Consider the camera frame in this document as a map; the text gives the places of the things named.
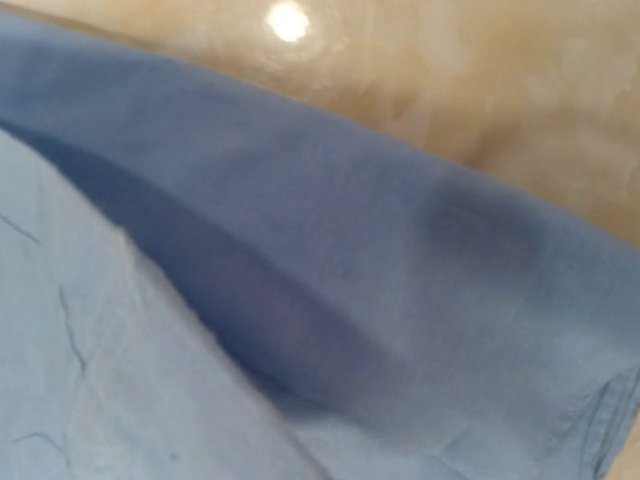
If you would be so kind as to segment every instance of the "marble surface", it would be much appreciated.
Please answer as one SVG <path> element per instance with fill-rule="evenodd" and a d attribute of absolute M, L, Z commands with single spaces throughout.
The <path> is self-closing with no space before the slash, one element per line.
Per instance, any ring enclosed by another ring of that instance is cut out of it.
<path fill-rule="evenodd" d="M 637 0 L 5 0 L 365 124 L 640 247 Z M 640 422 L 609 480 L 640 479 Z"/>

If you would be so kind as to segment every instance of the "fabric fold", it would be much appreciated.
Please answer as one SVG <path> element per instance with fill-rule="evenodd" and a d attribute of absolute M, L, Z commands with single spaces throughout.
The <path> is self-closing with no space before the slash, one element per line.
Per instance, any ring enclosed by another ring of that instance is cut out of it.
<path fill-rule="evenodd" d="M 0 39 L 0 124 L 239 362 L 389 448 L 534 478 L 640 367 L 640 255 L 572 215 L 205 70 L 9 15 Z"/>

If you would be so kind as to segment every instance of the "beige surface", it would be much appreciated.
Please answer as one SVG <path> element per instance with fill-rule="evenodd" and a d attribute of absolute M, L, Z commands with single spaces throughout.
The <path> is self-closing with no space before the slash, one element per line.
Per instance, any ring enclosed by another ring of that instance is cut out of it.
<path fill-rule="evenodd" d="M 344 115 L 640 247 L 638 0 L 10 3 Z M 609 477 L 638 479 L 640 423 Z"/>

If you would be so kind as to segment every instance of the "light blue fabric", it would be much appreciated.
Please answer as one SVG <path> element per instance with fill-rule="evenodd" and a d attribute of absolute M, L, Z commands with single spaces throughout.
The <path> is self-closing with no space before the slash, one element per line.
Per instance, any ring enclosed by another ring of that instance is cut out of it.
<path fill-rule="evenodd" d="M 165 58 L 3 15 L 0 71 L 0 124 L 270 379 L 336 479 L 605 473 L 640 399 L 634 249 Z"/>

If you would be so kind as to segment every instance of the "wrinkle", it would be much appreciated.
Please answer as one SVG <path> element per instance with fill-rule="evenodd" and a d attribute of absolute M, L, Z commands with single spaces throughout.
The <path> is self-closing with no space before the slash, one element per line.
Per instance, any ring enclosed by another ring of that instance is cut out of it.
<path fill-rule="evenodd" d="M 73 332 L 69 322 L 69 304 L 62 288 L 58 288 L 58 297 L 60 297 L 60 304 L 62 305 L 62 310 L 64 312 L 64 328 L 67 332 L 67 337 L 69 338 L 69 345 L 71 346 L 71 350 L 80 365 L 80 377 L 84 379 L 87 374 L 87 360 L 80 352 L 78 344 L 76 343 L 75 333 Z"/>
<path fill-rule="evenodd" d="M 28 434 L 23 435 L 21 437 L 15 438 L 14 440 L 12 440 L 11 444 L 15 446 L 15 445 L 19 445 L 20 443 L 23 443 L 23 442 L 26 442 L 26 441 L 29 441 L 29 440 L 41 440 L 44 443 L 46 443 L 47 445 L 49 445 L 58 454 L 60 454 L 60 456 L 64 460 L 64 463 L 67 466 L 67 468 L 69 469 L 69 471 L 72 471 L 71 458 L 69 457 L 69 453 L 67 451 L 66 445 L 64 447 L 60 446 L 53 438 L 51 438 L 51 435 L 49 435 L 47 433 L 44 433 L 44 432 L 28 433 Z"/>
<path fill-rule="evenodd" d="M 31 240 L 36 245 L 40 245 L 40 239 L 38 239 L 37 237 L 35 237 L 31 233 L 27 232 L 26 230 L 24 230 L 19 225 L 16 225 L 13 221 L 11 221 L 9 218 L 5 217 L 2 213 L 0 213 L 0 222 L 4 223 L 11 230 L 14 230 L 15 232 L 17 232 L 21 236 L 28 238 L 29 240 Z"/>

